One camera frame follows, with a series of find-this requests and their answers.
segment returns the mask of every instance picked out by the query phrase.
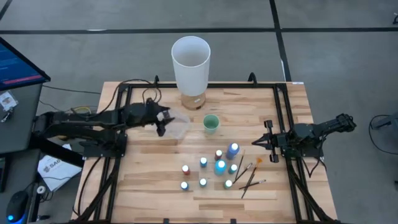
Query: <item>computer monitor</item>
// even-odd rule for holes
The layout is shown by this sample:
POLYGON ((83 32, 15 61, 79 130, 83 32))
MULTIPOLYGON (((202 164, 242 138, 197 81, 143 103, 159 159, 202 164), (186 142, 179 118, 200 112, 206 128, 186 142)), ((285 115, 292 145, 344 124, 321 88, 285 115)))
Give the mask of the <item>computer monitor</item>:
POLYGON ((50 80, 45 72, 0 37, 0 91, 50 80))

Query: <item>wooden tabletop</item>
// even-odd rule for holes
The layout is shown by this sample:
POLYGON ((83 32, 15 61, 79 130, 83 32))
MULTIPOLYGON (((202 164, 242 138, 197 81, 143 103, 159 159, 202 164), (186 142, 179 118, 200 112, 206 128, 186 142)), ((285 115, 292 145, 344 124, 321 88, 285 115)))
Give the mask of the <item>wooden tabletop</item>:
MULTIPOLYGON (((106 82, 103 87, 98 110, 102 110, 112 98, 117 82, 106 82)), ((303 84, 288 83, 289 99, 295 123, 312 123, 310 106, 303 84)), ((132 93, 132 102, 142 101, 143 88, 136 88, 132 93)), ((274 122, 275 133, 279 132, 274 94, 267 88, 208 88, 206 103, 197 111, 190 111, 181 105, 180 93, 174 88, 163 88, 161 105, 171 107, 190 117, 191 127, 183 140, 171 137, 158 137, 155 127, 134 128, 127 131, 128 146, 122 158, 119 172, 116 199, 114 202, 112 222, 210 222, 229 223, 236 218, 238 223, 293 223, 295 222, 289 180, 284 159, 279 163, 269 161, 270 151, 251 142, 266 132, 263 121, 274 122), (206 114, 216 114, 221 126, 213 135, 204 132, 203 118, 206 114), (241 199, 239 187, 248 181, 252 168, 249 169, 229 190, 223 188, 224 181, 234 180, 234 174, 214 175, 215 151, 223 152, 229 143, 236 142, 241 152, 228 166, 239 164, 243 149, 246 150, 243 166, 255 163, 257 157, 263 159, 256 176, 258 181, 266 183, 249 188, 241 199), (208 159, 206 168, 201 168, 201 157, 208 159), (188 165, 189 176, 183 175, 181 168, 188 165), (200 178, 208 180, 205 188, 200 188, 200 178), (189 183, 189 190, 182 191, 182 181, 189 183)), ((289 129, 282 93, 280 93, 284 112, 285 127, 289 129)), ((88 170, 96 159, 85 162, 79 191, 88 170)), ((82 198, 82 208, 86 208, 98 191, 103 169, 100 160, 89 177, 82 198)), ((316 160, 305 158, 311 169, 316 160)), ((335 207, 328 184, 325 169, 319 166, 309 179, 308 189, 326 214, 336 218, 335 207)), ((301 194, 302 215, 305 208, 301 194)), ((105 196, 101 217, 104 218, 108 195, 105 196)))

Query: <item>white cap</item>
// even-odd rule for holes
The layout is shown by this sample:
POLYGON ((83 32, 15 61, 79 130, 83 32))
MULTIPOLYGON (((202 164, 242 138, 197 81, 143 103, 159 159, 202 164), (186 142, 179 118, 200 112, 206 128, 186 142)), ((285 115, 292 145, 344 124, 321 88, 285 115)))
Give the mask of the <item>white cap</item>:
POLYGON ((225 186, 227 186, 227 187, 232 186, 232 181, 227 180, 227 181, 225 182, 225 186))
POLYGON ((237 150, 238 149, 238 144, 236 144, 236 143, 232 143, 232 145, 231 145, 231 149, 232 150, 237 150))
POLYGON ((202 178, 202 179, 200 179, 199 183, 200 183, 200 185, 206 185, 207 180, 202 178))
POLYGON ((189 170, 189 168, 188 168, 187 165, 182 166, 182 171, 186 172, 186 171, 188 171, 188 170, 189 170))
POLYGON ((181 183, 181 188, 186 189, 188 187, 188 184, 184 181, 181 183))
POLYGON ((219 162, 218 162, 218 166, 219 166, 220 168, 223 168, 223 167, 225 166, 225 162, 224 162, 224 161, 219 161, 219 162))
POLYGON ((236 164, 231 165, 231 170, 235 171, 238 169, 238 166, 236 164))

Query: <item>small bottle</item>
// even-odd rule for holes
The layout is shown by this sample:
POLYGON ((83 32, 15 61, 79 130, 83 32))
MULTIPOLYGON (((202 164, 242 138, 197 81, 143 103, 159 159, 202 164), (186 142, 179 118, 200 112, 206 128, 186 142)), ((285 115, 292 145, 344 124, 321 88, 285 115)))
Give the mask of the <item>small bottle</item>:
POLYGON ((201 167, 206 167, 207 166, 207 159, 202 157, 200 158, 200 166, 201 167))
POLYGON ((202 179, 199 180, 199 186, 200 187, 206 187, 206 184, 207 184, 207 180, 206 179, 202 178, 202 179))
POLYGON ((191 171, 189 170, 189 167, 187 165, 182 166, 182 172, 185 175, 189 175, 191 173, 191 171))
POLYGON ((232 164, 229 169, 228 169, 228 173, 229 174, 233 174, 235 173, 235 171, 238 169, 238 166, 236 164, 232 164))
POLYGON ((182 190, 188 190, 189 189, 189 185, 188 183, 186 183, 185 181, 181 183, 181 189, 182 190))
POLYGON ((223 151, 221 151, 221 150, 217 150, 216 151, 216 156, 215 156, 215 160, 217 161, 217 160, 220 160, 221 159, 221 156, 223 156, 223 151))
POLYGON ((225 189, 229 189, 229 188, 231 188, 231 186, 232 186, 232 181, 230 181, 230 180, 227 180, 227 181, 224 183, 224 188, 225 188, 225 189))
POLYGON ((237 143, 232 143, 228 146, 225 156, 227 159, 234 159, 238 152, 239 145, 237 143))
POLYGON ((216 175, 223 175, 226 170, 226 163, 224 160, 220 159, 216 162, 214 166, 214 173, 216 175))

